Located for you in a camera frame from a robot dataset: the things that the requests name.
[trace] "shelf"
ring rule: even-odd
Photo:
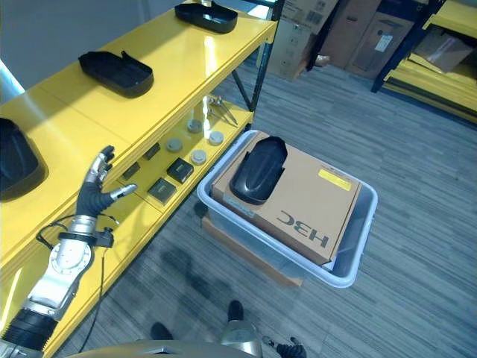
[[[1,203],[0,282],[37,254],[34,235],[41,227],[72,213],[86,170],[103,147],[116,147],[107,178],[112,183],[259,45],[272,41],[276,26],[239,13],[232,32],[215,34],[170,10],[102,48],[126,50],[153,68],[154,85],[143,96],[116,95],[76,61],[1,106],[0,114],[38,149],[48,177],[21,198]]]
[[[477,7],[462,4],[455,0],[446,0],[440,10],[432,15],[424,28],[430,24],[441,26],[477,38]]]
[[[115,245],[106,254],[104,288],[113,284],[244,126],[252,122],[253,113],[227,104],[238,125],[210,117],[206,121],[209,128],[201,135],[186,131],[190,118],[203,118],[203,97],[261,44],[273,41],[276,26],[275,22],[239,13],[232,32],[215,34],[181,22],[170,10],[101,48],[115,54],[125,50],[153,69],[154,85],[144,95],[123,98],[86,76],[76,61],[0,107],[1,116],[22,129],[48,170],[36,189],[1,203],[0,330],[21,307],[47,265],[49,252],[35,240],[37,231],[73,213],[86,170],[106,145],[116,147],[106,188],[124,183],[122,173],[136,161],[141,166],[131,179],[139,184],[137,192],[107,211],[121,222],[114,231]],[[210,129],[224,134],[222,144],[212,146],[206,141]],[[183,140],[180,153],[170,154],[165,149],[170,136]],[[149,161],[142,158],[156,142],[162,149]],[[207,161],[195,166],[184,184],[174,182],[165,173],[172,160],[177,156],[188,160],[199,148],[206,152]],[[166,205],[148,194],[160,176],[177,187]],[[54,240],[53,232],[49,236]],[[60,347],[97,301],[102,252],[96,250],[96,261],[82,278],[76,298],[48,342],[46,357]]]
[[[410,60],[402,60],[398,67],[390,72],[388,78],[395,78],[459,106],[477,111],[477,86],[463,84],[452,76],[458,75],[439,74]]]
[[[180,21],[170,10],[101,48],[114,54],[125,50],[153,69],[154,85],[144,95],[116,95],[87,77],[78,62],[40,86],[117,136],[132,140],[128,153],[144,152],[259,45],[271,41],[275,27],[275,22],[239,13],[233,31],[215,34]]]
[[[185,116],[171,131],[169,131],[159,141],[161,150],[152,157],[150,160],[141,158],[138,160],[140,170],[134,174],[129,180],[120,179],[123,184],[137,183],[139,188],[137,194],[144,198],[150,205],[156,207],[158,210],[168,213],[175,208],[179,202],[181,202],[187,193],[189,193],[190,186],[194,186],[205,175],[206,171],[210,168],[218,157],[224,152],[233,139],[237,135],[237,131],[243,129],[243,127],[251,121],[252,113],[243,110],[240,107],[234,106],[231,103],[227,103],[227,107],[234,115],[238,122],[238,126],[235,127],[224,120],[218,120],[215,117],[209,116],[207,120],[203,119],[202,104],[197,106],[192,113]],[[204,120],[205,128],[209,128],[203,133],[191,134],[187,131],[188,120],[195,118]],[[224,141],[222,144],[214,146],[208,143],[207,138],[210,132],[220,131],[224,135]],[[180,138],[183,143],[183,149],[179,153],[171,153],[166,149],[167,141],[171,138]],[[207,161],[200,165],[193,165],[190,160],[191,153],[194,150],[203,150],[206,152]],[[194,172],[191,177],[187,179],[185,184],[180,184],[178,181],[167,175],[167,168],[178,158],[183,158],[186,162],[194,166]],[[155,197],[148,193],[149,188],[159,179],[166,179],[169,183],[172,183],[177,192],[169,199],[166,205],[160,203]]]
[[[1,270],[4,277],[10,270],[17,270],[8,266],[17,254],[30,254],[28,248],[43,223],[60,215],[65,203],[75,202],[76,192],[96,154],[107,144],[122,152],[129,143],[65,107],[39,87],[0,107],[0,114],[13,120],[26,133],[48,171],[37,188],[20,198],[1,203]]]
[[[401,87],[399,85],[392,84],[389,82],[384,83],[384,87],[387,88],[388,90],[400,93],[402,95],[407,95],[409,97],[417,99],[418,101],[430,104],[431,106],[434,106],[441,110],[445,110],[446,112],[455,114],[456,116],[464,118],[468,121],[477,123],[477,113],[475,114],[469,113],[466,110],[461,110],[452,106],[452,104],[446,104],[444,98],[432,98],[431,96],[426,95],[425,93],[419,93],[418,91],[416,91],[416,89]]]
[[[187,121],[191,118],[203,118],[202,104],[200,104],[196,106],[193,113],[182,118],[176,127],[172,128],[170,132],[159,140],[161,149],[158,153],[150,160],[144,158],[138,160],[140,170],[128,181],[128,183],[138,184],[137,191],[133,195],[121,199],[119,204],[114,204],[106,211],[106,213],[115,216],[121,224],[115,228],[113,232],[115,244],[106,254],[105,289],[108,289],[113,284],[131,260],[155,234],[156,230],[194,189],[206,171],[210,169],[212,164],[224,153],[225,149],[243,131],[244,126],[251,121],[253,115],[251,112],[233,106],[230,103],[227,103],[227,107],[237,119],[237,126],[231,125],[224,120],[210,118],[206,121],[208,123],[206,125],[207,131],[201,134],[190,134],[186,129]],[[210,131],[222,132],[224,135],[222,144],[213,146],[206,141]],[[183,150],[180,153],[170,153],[165,149],[167,141],[172,137],[180,137],[182,139]],[[202,166],[194,166],[194,173],[184,184],[181,185],[165,173],[166,169],[177,157],[182,157],[184,160],[189,161],[190,153],[196,149],[204,150],[207,153],[208,159]],[[164,177],[177,187],[177,192],[165,206],[148,194],[148,189],[159,177]],[[107,190],[124,184],[125,181],[120,180],[111,184]],[[104,226],[114,227],[115,225],[109,219],[100,218],[98,227]],[[54,242],[55,237],[56,235],[50,234],[48,239]],[[58,324],[54,335],[48,341],[45,349],[46,357],[51,356],[63,344],[64,340],[81,323],[97,302],[103,251],[103,248],[95,249],[96,260],[81,279],[80,289],[72,305]],[[9,275],[8,279],[2,282],[2,286],[8,289],[1,291],[4,311],[1,317],[3,326],[0,327],[0,330],[3,330],[5,323],[9,322],[16,314],[26,295],[41,277],[48,262],[48,255],[48,250],[36,244],[35,260],[24,261],[12,275]]]
[[[417,54],[410,54],[408,60],[417,63],[418,65],[424,66],[427,69],[432,70],[433,72],[446,76],[447,78],[460,84],[463,84],[464,86],[477,88],[477,66],[459,63],[451,72],[442,72],[439,67],[434,66],[425,58]]]

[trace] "black cable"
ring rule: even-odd
[[[99,313],[99,308],[101,307],[101,303],[103,302],[103,285],[104,285],[104,255],[106,254],[106,251],[103,254],[103,257],[101,258],[101,285],[99,286],[99,299],[98,299],[98,306],[96,307],[96,312],[95,312],[95,317],[92,320],[91,327],[89,328],[89,332],[86,335],[86,338],[84,339],[83,345],[81,346],[80,350],[78,353],[81,353],[86,346],[89,337],[91,336],[92,329],[95,327],[96,319],[98,318],[98,313]]]
[[[63,220],[65,220],[65,219],[72,218],[73,216],[75,216],[75,215],[67,215],[67,216],[64,216],[64,217],[62,217],[62,218],[59,218],[58,220],[55,220],[54,222],[51,222],[51,223],[48,224],[48,225],[42,227],[42,228],[40,229],[40,231],[38,231],[38,234],[37,234],[37,236],[36,236],[37,240],[38,240],[39,242],[41,242],[42,244],[44,244],[44,246],[46,246],[50,251],[53,250],[53,245],[50,244],[50,243],[43,237],[43,231],[45,231],[46,229],[48,229],[48,228],[50,228],[50,227],[56,227],[56,226],[61,227],[62,229],[68,231],[68,228],[67,228],[65,225],[61,224],[61,222],[62,222]]]
[[[107,218],[110,218],[111,220],[113,220],[116,224],[119,224],[118,220],[116,220],[116,218],[112,215],[107,215],[107,214],[103,214],[103,213],[100,213],[99,214],[100,216],[106,216]],[[44,237],[43,237],[43,231],[45,231],[46,229],[50,228],[50,227],[61,227],[62,229],[68,231],[68,228],[61,224],[60,222],[62,222],[63,220],[65,219],[69,219],[69,218],[72,218],[73,216],[75,216],[75,214],[71,214],[71,215],[67,215],[67,216],[64,216],[62,218],[59,218],[58,220],[55,220],[54,222],[51,222],[50,224],[42,227],[40,229],[40,231],[38,231],[38,234],[36,236],[36,239],[41,242],[42,244],[44,244],[44,246],[46,246],[50,251],[53,250],[53,245],[50,244]]]

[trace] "black shoe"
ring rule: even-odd
[[[156,322],[151,327],[151,338],[154,341],[171,341],[174,339],[171,332],[161,322]]]
[[[243,321],[244,320],[244,307],[237,300],[233,300],[229,304],[229,322],[230,321]]]

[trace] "white label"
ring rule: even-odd
[[[374,48],[376,51],[384,52],[388,48],[389,43],[393,39],[393,35],[382,35],[381,39]]]
[[[240,204],[237,200],[234,198],[231,198],[228,195],[224,195],[224,201],[228,203],[230,206],[235,207],[237,210],[248,216],[249,218],[253,218],[255,216],[255,213],[250,210],[248,207],[244,207],[242,204]]]

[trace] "robotic hand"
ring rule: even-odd
[[[130,184],[112,192],[101,192],[104,179],[113,167],[111,145],[98,154],[81,186],[76,213],[68,232],[60,233],[60,243],[51,251],[48,268],[31,290],[21,310],[10,323],[0,341],[0,357],[41,356],[41,350],[57,322],[69,307],[83,273],[94,260],[94,246],[113,246],[113,229],[96,231],[101,212],[114,201],[132,193]]]

